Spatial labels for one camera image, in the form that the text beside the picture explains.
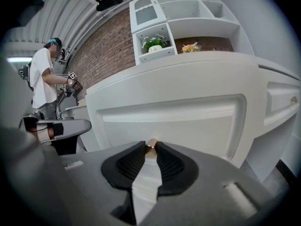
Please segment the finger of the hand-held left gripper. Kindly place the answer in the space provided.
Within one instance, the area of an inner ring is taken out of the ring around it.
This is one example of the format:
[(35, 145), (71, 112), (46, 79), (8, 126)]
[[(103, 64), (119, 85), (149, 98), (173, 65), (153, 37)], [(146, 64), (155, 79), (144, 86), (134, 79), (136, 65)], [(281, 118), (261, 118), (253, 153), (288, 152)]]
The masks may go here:
[(63, 137), (78, 136), (91, 128), (91, 122), (86, 119), (63, 120)]

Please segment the person's white shirt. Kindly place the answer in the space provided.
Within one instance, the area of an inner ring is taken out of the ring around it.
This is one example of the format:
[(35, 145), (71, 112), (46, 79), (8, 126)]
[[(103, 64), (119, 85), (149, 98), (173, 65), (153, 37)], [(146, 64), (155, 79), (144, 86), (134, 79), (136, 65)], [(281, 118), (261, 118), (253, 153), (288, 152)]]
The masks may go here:
[(30, 91), (0, 57), (0, 208), (5, 225), (109, 226), (109, 215), (70, 180), (52, 147), (19, 128)]

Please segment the white shelf hutch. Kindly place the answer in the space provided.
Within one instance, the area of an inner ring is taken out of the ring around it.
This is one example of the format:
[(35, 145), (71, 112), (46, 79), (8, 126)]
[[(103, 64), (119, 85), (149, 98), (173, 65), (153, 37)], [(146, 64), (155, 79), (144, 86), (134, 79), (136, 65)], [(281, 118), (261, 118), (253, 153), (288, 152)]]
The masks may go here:
[[(253, 55), (242, 25), (221, 0), (133, 0), (129, 3), (136, 65), (177, 55), (197, 42), (202, 50)], [(145, 37), (164, 36), (167, 46), (142, 48)]]

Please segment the white desk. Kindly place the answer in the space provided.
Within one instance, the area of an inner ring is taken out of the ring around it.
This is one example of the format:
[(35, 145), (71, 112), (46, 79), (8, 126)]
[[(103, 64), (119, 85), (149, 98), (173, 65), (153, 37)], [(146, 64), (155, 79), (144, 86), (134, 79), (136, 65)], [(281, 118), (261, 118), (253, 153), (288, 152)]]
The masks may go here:
[(258, 76), (253, 79), (256, 87), (256, 110), (254, 116), (257, 119), (255, 137), (251, 148), (243, 162), (248, 162), (253, 172), (260, 181), (271, 173), (278, 163), (287, 142), (293, 131), (297, 112), (287, 117), (285, 121), (264, 126), (264, 119), (267, 105), (267, 84), (268, 82), (280, 82), (299, 85), (301, 90), (301, 78), (298, 73), (289, 70), (284, 63), (273, 62), (259, 56), (252, 56), (238, 52), (205, 51), (180, 55), (167, 56), (147, 63), (158, 63), (162, 65), (176, 65), (188, 62), (204, 61), (229, 61), (251, 63), (259, 68)]

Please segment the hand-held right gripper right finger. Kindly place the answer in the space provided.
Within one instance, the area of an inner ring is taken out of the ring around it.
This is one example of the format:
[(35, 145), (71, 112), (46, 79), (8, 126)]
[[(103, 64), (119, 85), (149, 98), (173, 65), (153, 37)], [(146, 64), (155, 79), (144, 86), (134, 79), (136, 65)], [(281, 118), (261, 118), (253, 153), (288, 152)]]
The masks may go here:
[(157, 152), (155, 226), (263, 226), (279, 203), (222, 158), (163, 142)]

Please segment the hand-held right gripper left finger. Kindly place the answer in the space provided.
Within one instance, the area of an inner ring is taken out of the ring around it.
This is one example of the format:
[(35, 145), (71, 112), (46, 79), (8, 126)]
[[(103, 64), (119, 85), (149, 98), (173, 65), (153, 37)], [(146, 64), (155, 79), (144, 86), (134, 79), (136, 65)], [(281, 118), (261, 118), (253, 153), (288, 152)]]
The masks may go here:
[(73, 183), (98, 209), (103, 226), (137, 224), (132, 184), (145, 162), (145, 141), (61, 156)]

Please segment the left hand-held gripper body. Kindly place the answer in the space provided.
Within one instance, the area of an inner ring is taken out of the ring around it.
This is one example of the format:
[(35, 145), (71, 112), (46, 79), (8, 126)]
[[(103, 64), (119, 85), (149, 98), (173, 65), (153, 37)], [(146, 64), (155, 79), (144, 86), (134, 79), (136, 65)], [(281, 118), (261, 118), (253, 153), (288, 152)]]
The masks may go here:
[(75, 154), (78, 136), (58, 138), (64, 133), (62, 123), (43, 120), (41, 113), (30, 113), (22, 119), (24, 129), (33, 134), (42, 145), (55, 148), (58, 155)]

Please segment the narrow white drawer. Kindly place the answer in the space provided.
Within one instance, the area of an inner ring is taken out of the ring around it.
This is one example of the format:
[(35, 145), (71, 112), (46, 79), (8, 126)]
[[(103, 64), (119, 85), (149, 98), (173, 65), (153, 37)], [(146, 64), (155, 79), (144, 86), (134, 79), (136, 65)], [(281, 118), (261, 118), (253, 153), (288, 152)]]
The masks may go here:
[(299, 85), (268, 82), (264, 126), (285, 121), (296, 113), (300, 106), (300, 91)]

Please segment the orange flower bouquet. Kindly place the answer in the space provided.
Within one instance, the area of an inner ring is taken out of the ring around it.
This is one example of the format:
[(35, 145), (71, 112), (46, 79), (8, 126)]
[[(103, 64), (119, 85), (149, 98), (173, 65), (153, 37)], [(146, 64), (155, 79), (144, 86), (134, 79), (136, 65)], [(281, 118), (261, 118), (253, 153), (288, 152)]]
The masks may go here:
[(197, 42), (189, 45), (183, 45), (182, 53), (199, 52), (201, 51), (201, 48), (201, 45), (199, 45)]

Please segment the white pedestal table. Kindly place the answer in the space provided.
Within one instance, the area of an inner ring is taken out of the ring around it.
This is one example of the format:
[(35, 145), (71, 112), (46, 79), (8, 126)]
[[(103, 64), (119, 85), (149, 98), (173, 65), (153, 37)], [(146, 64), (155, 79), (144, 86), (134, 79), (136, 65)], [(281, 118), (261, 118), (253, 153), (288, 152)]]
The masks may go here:
[[(87, 106), (66, 107), (61, 113), (62, 119), (86, 119), (90, 120)], [(91, 128), (88, 132), (78, 136), (76, 153), (99, 151), (100, 146), (95, 133)]]

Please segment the white flowers in cream pot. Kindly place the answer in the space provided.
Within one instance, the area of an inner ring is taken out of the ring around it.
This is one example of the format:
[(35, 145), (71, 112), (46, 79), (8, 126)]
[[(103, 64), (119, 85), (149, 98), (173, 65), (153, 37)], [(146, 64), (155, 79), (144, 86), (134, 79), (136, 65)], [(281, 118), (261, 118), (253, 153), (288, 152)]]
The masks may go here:
[(151, 47), (154, 46), (161, 46), (162, 48), (165, 48), (167, 46), (167, 41), (164, 38), (164, 36), (155, 34), (154, 37), (145, 37), (142, 41), (142, 48), (149, 52)]

